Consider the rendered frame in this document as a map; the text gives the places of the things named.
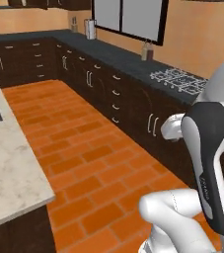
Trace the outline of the pale grey bottle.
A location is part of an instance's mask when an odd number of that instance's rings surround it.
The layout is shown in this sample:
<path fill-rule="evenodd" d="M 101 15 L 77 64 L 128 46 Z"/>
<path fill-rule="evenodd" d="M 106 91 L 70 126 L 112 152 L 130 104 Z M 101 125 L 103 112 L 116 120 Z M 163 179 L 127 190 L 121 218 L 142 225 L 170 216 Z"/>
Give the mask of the pale grey bottle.
<path fill-rule="evenodd" d="M 147 42 L 144 43 L 142 50 L 141 50 L 141 60 L 145 61 L 147 58 Z"/>

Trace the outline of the dark island cabinet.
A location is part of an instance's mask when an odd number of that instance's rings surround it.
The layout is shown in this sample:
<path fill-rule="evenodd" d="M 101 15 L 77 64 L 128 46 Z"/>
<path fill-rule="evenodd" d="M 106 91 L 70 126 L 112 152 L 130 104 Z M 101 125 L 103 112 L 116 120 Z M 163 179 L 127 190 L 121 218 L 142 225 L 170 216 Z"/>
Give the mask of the dark island cabinet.
<path fill-rule="evenodd" d="M 0 253 L 56 253 L 46 206 L 0 225 Z"/>

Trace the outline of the white paper towel roll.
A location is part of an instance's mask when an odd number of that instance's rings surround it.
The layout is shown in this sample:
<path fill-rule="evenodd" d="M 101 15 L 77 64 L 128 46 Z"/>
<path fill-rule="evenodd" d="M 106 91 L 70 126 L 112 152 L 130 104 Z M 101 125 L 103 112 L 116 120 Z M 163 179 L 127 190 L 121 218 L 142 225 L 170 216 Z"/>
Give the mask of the white paper towel roll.
<path fill-rule="evenodd" d="M 85 24 L 85 35 L 88 40 L 94 40 L 96 38 L 96 21 L 92 19 L 86 19 Z"/>

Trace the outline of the brown bottle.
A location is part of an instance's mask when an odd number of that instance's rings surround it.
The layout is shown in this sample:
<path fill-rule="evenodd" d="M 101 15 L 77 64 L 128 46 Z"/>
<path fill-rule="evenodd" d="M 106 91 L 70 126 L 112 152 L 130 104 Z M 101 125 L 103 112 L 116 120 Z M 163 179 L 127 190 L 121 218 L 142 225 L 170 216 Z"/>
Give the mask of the brown bottle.
<path fill-rule="evenodd" d="M 149 42 L 147 44 L 147 56 L 146 56 L 146 59 L 147 60 L 152 60 L 153 59 L 153 53 L 154 53 L 154 50 L 153 50 L 153 44 L 151 42 Z"/>

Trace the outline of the dark cupboard run with drawers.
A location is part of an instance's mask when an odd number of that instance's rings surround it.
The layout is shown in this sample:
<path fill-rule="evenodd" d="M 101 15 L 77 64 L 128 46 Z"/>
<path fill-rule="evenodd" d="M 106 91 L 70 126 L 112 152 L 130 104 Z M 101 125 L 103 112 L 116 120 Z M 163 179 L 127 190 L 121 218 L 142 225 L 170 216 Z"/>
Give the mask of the dark cupboard run with drawers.
<path fill-rule="evenodd" d="M 56 78 L 54 39 L 0 42 L 0 87 Z"/>

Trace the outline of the dark cupboard door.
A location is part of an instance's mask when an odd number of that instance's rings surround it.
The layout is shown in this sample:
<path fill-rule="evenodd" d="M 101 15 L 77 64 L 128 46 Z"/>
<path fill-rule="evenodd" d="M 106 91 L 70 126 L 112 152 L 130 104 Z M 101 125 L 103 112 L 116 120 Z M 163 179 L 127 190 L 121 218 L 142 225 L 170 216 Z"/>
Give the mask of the dark cupboard door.
<path fill-rule="evenodd" d="M 184 140 L 182 138 L 179 140 L 166 140 L 160 132 L 165 120 L 171 115 L 184 113 L 188 108 L 188 104 L 164 95 L 158 100 L 157 106 L 159 117 L 156 127 L 159 147 L 158 156 L 171 172 L 190 188 L 195 189 L 192 163 Z"/>
<path fill-rule="evenodd" d="M 130 82 L 128 88 L 128 128 L 132 138 L 142 147 L 149 142 L 148 119 L 152 106 L 147 91 L 138 82 Z"/>

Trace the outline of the black framed window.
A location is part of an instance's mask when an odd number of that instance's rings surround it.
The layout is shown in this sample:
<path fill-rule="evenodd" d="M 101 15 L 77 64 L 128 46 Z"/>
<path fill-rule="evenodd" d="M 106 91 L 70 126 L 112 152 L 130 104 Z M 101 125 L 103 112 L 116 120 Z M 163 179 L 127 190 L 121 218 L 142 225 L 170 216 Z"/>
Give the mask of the black framed window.
<path fill-rule="evenodd" d="M 96 27 L 162 45 L 169 0 L 92 0 Z"/>

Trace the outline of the grey gas hob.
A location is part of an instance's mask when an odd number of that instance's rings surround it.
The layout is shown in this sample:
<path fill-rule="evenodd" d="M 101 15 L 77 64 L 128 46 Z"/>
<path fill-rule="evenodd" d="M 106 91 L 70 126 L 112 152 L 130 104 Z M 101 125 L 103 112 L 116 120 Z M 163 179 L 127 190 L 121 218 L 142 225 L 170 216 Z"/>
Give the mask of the grey gas hob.
<path fill-rule="evenodd" d="M 150 79 L 156 80 L 165 87 L 177 90 L 179 93 L 198 95 L 206 86 L 207 80 L 196 77 L 178 68 L 168 68 L 164 71 L 150 73 Z"/>

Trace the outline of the long dark cupboard run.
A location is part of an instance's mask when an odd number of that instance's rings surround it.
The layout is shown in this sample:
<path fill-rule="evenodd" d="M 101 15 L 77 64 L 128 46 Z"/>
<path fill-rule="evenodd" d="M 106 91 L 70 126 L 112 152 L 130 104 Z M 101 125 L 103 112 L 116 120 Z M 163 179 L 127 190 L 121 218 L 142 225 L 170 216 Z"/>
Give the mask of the long dark cupboard run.
<path fill-rule="evenodd" d="M 55 41 L 57 75 L 120 129 L 126 130 L 124 105 L 99 61 L 59 40 Z"/>

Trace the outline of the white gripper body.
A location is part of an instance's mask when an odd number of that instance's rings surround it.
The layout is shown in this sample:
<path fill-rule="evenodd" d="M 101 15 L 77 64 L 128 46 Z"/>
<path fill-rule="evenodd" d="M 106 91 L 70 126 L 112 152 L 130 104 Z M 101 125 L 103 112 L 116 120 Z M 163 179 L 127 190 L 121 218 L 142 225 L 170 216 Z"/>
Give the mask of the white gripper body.
<path fill-rule="evenodd" d="M 169 116 L 161 126 L 161 134 L 166 140 L 179 140 L 183 137 L 181 123 L 184 114 Z"/>

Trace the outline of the dark wall cupboards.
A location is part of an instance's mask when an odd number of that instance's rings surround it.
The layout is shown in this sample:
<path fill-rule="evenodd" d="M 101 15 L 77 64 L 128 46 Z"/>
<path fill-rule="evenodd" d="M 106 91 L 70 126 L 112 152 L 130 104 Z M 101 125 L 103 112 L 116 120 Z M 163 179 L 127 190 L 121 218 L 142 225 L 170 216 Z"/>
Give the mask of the dark wall cupboards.
<path fill-rule="evenodd" d="M 8 0 L 14 8 L 61 8 L 69 11 L 82 11 L 91 9 L 92 0 Z"/>

